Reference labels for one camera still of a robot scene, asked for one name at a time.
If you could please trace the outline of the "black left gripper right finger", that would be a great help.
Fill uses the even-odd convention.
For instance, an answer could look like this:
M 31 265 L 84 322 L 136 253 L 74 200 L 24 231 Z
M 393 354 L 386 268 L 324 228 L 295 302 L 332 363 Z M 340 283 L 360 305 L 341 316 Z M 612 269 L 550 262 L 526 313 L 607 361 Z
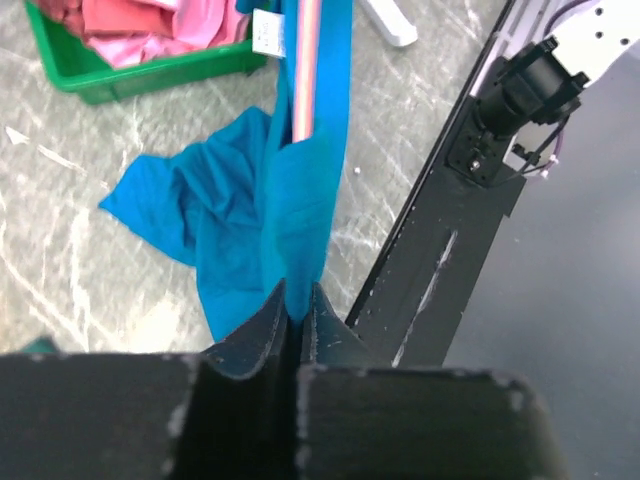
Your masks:
M 565 479 L 547 409 L 522 378 L 380 365 L 315 287 L 297 374 L 302 479 Z

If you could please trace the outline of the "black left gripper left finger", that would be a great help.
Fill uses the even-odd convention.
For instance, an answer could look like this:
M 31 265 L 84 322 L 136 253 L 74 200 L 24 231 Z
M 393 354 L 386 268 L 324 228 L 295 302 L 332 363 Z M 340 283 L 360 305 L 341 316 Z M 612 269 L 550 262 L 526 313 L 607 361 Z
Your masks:
M 2 477 L 288 478 L 284 291 L 201 353 L 4 355 Z

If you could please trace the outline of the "teal blue t shirt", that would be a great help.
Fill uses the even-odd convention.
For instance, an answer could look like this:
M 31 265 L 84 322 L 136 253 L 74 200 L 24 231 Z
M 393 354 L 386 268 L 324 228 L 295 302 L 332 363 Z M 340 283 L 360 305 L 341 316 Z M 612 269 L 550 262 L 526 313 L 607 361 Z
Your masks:
M 300 322 L 326 263 L 347 144 L 353 5 L 321 7 L 314 131 L 291 139 L 298 5 L 279 1 L 285 57 L 272 113 L 245 110 L 168 157 L 137 157 L 101 201 L 154 248 L 194 268 L 211 335 L 221 341 L 284 283 Z

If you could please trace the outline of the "pink wire hanger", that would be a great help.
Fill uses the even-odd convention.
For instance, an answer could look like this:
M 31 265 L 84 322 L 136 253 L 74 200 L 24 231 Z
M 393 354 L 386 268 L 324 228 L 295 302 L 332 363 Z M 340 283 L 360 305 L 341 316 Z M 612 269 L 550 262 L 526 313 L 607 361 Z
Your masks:
M 321 8 L 321 0 L 303 0 L 298 6 L 292 122 L 294 143 L 305 141 L 313 133 Z

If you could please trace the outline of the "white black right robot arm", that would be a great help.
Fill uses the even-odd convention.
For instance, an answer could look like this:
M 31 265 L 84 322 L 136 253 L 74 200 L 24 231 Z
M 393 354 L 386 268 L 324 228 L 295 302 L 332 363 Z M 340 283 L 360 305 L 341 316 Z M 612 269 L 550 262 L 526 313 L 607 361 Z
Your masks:
M 481 131 L 498 138 L 524 125 L 555 124 L 579 95 L 639 40 L 637 1 L 600 1 L 511 57 L 476 102 Z

